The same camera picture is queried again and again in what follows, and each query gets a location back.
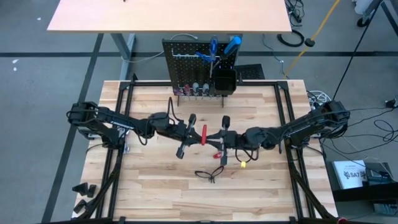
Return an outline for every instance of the concrete floor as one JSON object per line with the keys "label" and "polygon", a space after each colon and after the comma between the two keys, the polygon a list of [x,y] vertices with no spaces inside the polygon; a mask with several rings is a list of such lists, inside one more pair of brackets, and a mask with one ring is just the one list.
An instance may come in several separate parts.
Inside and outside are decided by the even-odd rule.
{"label": "concrete floor", "polygon": [[[310,37],[322,22],[334,0],[304,0],[303,27],[298,28]],[[92,52],[96,34],[54,34],[46,28],[58,1],[17,0],[0,1],[0,223],[38,223],[55,177],[69,125],[65,117],[72,103],[79,96],[89,64],[89,57],[9,57],[8,52]],[[351,1],[341,1],[317,38],[312,52],[352,52],[363,32],[356,27],[360,18],[354,13]],[[135,52],[162,51],[161,39],[173,34],[137,34]],[[198,34],[209,39],[212,34]],[[244,35],[241,51],[269,51],[262,45],[262,35]],[[359,48],[362,52],[398,51],[398,36],[391,27],[383,10],[379,10]],[[280,44],[275,35],[266,35],[267,45],[276,52],[299,52],[303,47],[291,48]],[[105,35],[100,52],[117,52],[109,35]],[[280,57],[287,68],[293,57]],[[294,79],[304,79],[307,89],[322,90],[330,96],[346,68],[349,57],[303,57],[290,73]],[[261,63],[266,79],[282,78],[279,63],[273,57],[240,57],[238,64]],[[86,100],[98,101],[103,80],[118,79],[121,67],[119,57],[97,59]],[[356,57],[351,64],[337,100],[347,109],[383,106],[396,92],[398,61],[396,57]],[[132,72],[141,80],[168,79],[163,57],[134,64]],[[378,114],[367,110],[354,112],[351,123]],[[398,127],[397,111],[385,114],[385,119]],[[385,134],[377,130],[373,120],[353,126],[349,134]],[[336,141],[344,151],[355,151],[343,140]],[[351,138],[358,148],[382,143],[381,139]],[[80,181],[88,142],[76,135],[67,171],[53,214],[53,221],[70,218],[75,194],[71,187]],[[327,151],[328,161],[344,160]],[[366,156],[388,162],[392,173],[398,176],[396,144],[391,143],[372,151],[349,156],[363,159]],[[358,217],[372,213],[363,203],[338,203],[338,212],[344,217]],[[393,217],[375,215],[359,218],[378,223],[397,223]]]}

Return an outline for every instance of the wooden desk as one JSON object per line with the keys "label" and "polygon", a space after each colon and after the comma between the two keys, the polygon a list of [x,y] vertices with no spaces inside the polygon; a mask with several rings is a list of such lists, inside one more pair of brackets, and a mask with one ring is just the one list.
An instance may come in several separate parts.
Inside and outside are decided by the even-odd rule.
{"label": "wooden desk", "polygon": [[[302,80],[289,80],[288,83],[298,118],[310,110],[305,85]],[[99,100],[101,106],[115,109],[119,84],[119,81],[104,83]],[[151,113],[166,111],[171,93],[171,86],[135,86],[130,116],[142,119]],[[217,132],[225,114],[231,117],[230,129],[238,133],[254,126],[280,125],[273,87],[239,86],[233,95],[224,99],[224,108],[221,100],[194,100],[193,97],[190,101],[180,100],[177,107],[177,99],[173,98],[177,117],[187,121],[190,113],[196,113],[198,133],[204,124],[208,126],[208,134]],[[130,134],[127,141],[131,151],[123,157],[115,219],[125,216],[128,220],[254,221],[288,220],[289,216],[295,216],[285,152],[279,154],[277,149],[261,149],[259,160],[249,162],[243,169],[234,152],[229,151],[228,165],[216,178],[216,183],[211,184],[195,177],[194,171],[212,172],[219,166],[220,161],[212,157],[216,153],[213,147],[191,146],[180,160],[175,156],[180,145],[177,141],[157,134],[147,146],[142,146],[135,134]],[[90,146],[98,143],[100,140],[91,141]],[[320,149],[317,141],[311,146]],[[81,182],[98,185],[96,193],[101,184],[106,152],[102,147],[93,148],[87,154],[81,177]],[[328,211],[337,215],[322,156],[309,149],[305,149],[303,155],[311,189]],[[104,215],[108,211],[110,190],[107,196]],[[78,195],[76,203],[81,199],[90,200]],[[302,192],[301,199],[304,214],[308,216]]]}
{"label": "wooden desk", "polygon": [[61,0],[48,30],[291,32],[284,0]]}

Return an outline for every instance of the blue screwdriver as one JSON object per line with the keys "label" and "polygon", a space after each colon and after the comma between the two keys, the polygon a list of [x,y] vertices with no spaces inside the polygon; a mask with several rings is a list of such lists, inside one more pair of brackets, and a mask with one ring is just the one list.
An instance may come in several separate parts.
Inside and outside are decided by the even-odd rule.
{"label": "blue screwdriver", "polygon": [[210,78],[211,75],[213,74],[213,63],[216,61],[216,53],[217,53],[217,45],[218,45],[218,39],[216,36],[213,36],[210,40]]}

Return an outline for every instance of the yellow object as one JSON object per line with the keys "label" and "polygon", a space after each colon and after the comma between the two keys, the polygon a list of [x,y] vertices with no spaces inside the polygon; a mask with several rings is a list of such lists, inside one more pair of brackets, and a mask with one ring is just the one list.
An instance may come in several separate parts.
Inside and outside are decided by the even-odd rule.
{"label": "yellow object", "polygon": [[[321,23],[321,25],[319,26],[318,30],[316,31],[316,33],[314,33],[314,35],[311,37],[311,40],[315,40],[315,38],[317,38],[319,32],[321,32],[323,26],[325,25],[326,21],[329,19],[331,13],[335,10],[336,6],[338,5],[338,3],[340,2],[340,0],[336,0],[335,3],[333,4],[333,6],[329,9],[328,14],[326,15],[326,17],[324,18],[323,22]],[[300,57],[308,50],[308,47],[305,47],[303,51],[300,52],[300,54],[294,59],[293,63],[288,67],[287,71],[285,72],[284,75],[284,79],[286,79],[286,76],[289,74],[289,72],[291,71],[291,69],[294,67],[294,65],[296,65],[296,63],[298,62],[298,60],[300,59]]]}

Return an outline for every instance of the pegboard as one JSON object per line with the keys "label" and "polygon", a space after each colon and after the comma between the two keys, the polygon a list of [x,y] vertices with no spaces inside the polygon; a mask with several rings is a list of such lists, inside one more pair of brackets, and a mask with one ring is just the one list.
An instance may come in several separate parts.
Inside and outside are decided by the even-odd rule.
{"label": "pegboard", "polygon": [[[192,87],[193,83],[197,82],[200,89],[198,96],[201,96],[201,88],[207,83],[210,86],[209,95],[214,96],[214,85],[210,80],[210,62],[204,62],[196,55],[196,52],[210,54],[210,40],[163,40],[162,43],[173,88],[183,89],[186,84]],[[217,61],[228,44],[227,41],[218,42]],[[217,68],[233,69],[235,60],[236,51],[227,59],[221,60]]]}

